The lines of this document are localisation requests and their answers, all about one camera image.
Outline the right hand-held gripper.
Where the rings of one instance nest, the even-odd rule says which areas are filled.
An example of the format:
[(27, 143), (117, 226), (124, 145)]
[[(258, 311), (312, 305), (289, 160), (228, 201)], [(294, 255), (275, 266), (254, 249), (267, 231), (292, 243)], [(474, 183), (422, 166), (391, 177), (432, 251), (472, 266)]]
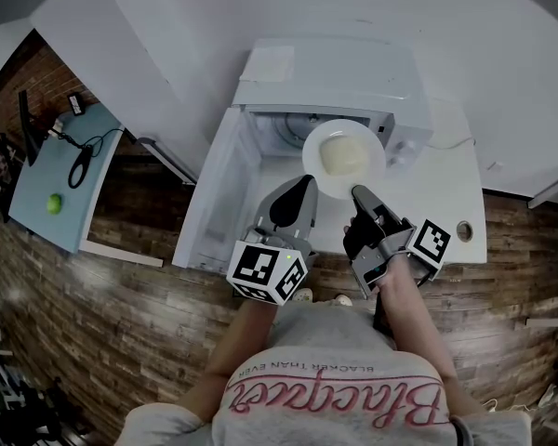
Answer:
[(355, 185), (351, 193), (356, 216), (343, 246), (363, 296), (372, 295), (396, 255), (420, 266), (421, 282), (433, 280), (443, 266), (450, 234), (428, 219), (418, 228), (400, 218), (364, 185)]

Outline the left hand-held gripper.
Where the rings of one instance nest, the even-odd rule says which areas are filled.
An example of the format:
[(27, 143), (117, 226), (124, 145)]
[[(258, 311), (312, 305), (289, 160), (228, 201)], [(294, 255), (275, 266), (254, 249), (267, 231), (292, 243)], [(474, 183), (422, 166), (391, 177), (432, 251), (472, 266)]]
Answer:
[(305, 280), (317, 253), (308, 241), (318, 204), (316, 179), (288, 180), (266, 196), (254, 226), (235, 243), (226, 280), (239, 295), (283, 306)]

